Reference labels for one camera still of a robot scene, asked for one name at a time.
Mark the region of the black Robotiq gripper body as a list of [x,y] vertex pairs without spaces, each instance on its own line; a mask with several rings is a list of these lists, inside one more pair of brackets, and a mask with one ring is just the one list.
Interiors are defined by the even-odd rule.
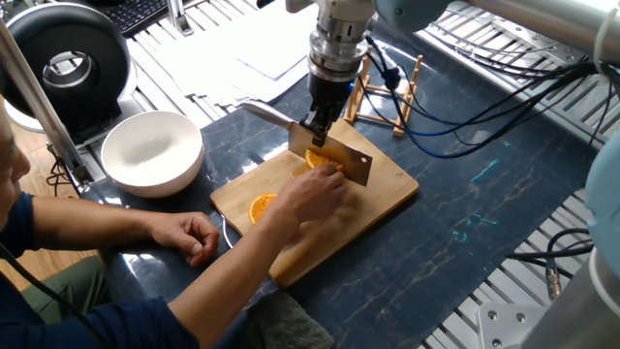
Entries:
[[308,89],[312,97],[310,111],[339,115],[350,97],[354,82],[352,80],[331,81],[311,73]]

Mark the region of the person's right hand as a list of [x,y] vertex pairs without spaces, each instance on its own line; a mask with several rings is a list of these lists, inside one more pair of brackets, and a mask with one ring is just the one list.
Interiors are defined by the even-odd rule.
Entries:
[[263,218],[290,220],[297,226],[330,216],[347,192],[345,176],[334,165],[316,167],[285,184]]

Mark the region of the person's left hand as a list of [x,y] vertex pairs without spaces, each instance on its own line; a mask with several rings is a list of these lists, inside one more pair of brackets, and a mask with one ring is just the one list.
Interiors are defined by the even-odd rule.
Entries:
[[177,249],[191,267],[206,263],[219,246],[220,232],[201,212],[147,212],[146,223],[157,243]]

